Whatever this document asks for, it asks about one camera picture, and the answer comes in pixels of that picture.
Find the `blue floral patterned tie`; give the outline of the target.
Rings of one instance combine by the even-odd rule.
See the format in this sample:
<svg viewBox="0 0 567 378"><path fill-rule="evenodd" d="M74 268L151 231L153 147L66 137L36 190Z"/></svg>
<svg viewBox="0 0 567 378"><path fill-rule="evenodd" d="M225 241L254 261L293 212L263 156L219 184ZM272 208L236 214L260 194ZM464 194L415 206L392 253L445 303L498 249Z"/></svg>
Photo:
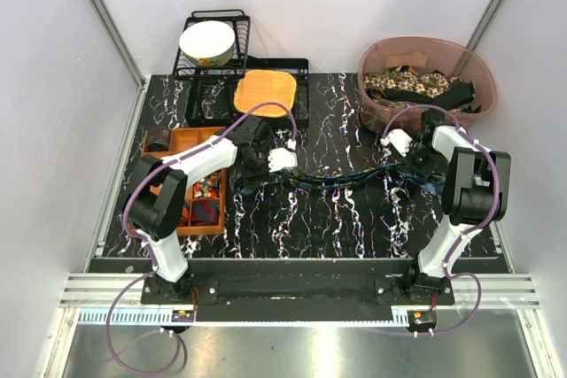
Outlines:
<svg viewBox="0 0 567 378"><path fill-rule="evenodd" d="M286 183L295 188L303 190L334 190L351 188L363 184L373 178L395 173L414 183L427 193L439 197L445 186L444 174L433 173L428 176L412 171L408 166L401 163L391 163L375 168L366 169L353 174L341 174L336 176L306 174L291 170L281 170L262 177L259 183L246 182L243 176L238 177L232 185L233 191L238 195L251 195L257 188L263 188L269 184Z"/></svg>

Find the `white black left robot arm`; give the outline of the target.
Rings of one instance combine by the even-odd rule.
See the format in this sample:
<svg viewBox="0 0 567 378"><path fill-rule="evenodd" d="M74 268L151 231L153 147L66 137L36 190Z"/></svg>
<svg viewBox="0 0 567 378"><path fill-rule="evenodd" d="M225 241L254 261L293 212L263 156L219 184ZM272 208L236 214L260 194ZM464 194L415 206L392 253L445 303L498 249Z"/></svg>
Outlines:
<svg viewBox="0 0 567 378"><path fill-rule="evenodd" d="M191 268L180 237L190 227L217 227L221 193L196 198L195 187L237 166L247 184L259 183L272 167L275 132L263 119L249 116L233 127L177 129L158 148L147 142L137 160L121 225L142 243L151 259L144 283L174 304L193 295Z"/></svg>

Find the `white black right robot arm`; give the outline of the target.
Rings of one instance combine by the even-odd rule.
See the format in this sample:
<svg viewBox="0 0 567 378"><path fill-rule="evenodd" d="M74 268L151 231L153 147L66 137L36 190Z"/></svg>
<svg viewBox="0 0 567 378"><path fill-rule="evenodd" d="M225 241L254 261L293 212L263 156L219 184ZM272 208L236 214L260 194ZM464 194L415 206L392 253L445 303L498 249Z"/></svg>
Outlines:
<svg viewBox="0 0 567 378"><path fill-rule="evenodd" d="M448 125L447 115L438 107L423 112L421 131L408 151L419 166L429 154L448 161L443 218L402 278L403 296L417 305L442 295L464 249L484 228L501 220L508 207L511 156L486 148L457 123Z"/></svg>

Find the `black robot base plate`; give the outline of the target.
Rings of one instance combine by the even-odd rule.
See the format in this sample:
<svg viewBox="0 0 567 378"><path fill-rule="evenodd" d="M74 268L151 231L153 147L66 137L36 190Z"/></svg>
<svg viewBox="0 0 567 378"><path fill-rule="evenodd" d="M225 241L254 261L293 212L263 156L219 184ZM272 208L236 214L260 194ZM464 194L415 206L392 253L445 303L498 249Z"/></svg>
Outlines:
<svg viewBox="0 0 567 378"><path fill-rule="evenodd" d="M144 281L141 303L144 305L180 305L197 299L213 305L231 298L300 299L306 297L347 298L376 302L378 305L453 305L452 287L442 286L433 295L404 295L399 280L391 277L362 275L234 275L193 277L174 292L172 284L158 278Z"/></svg>

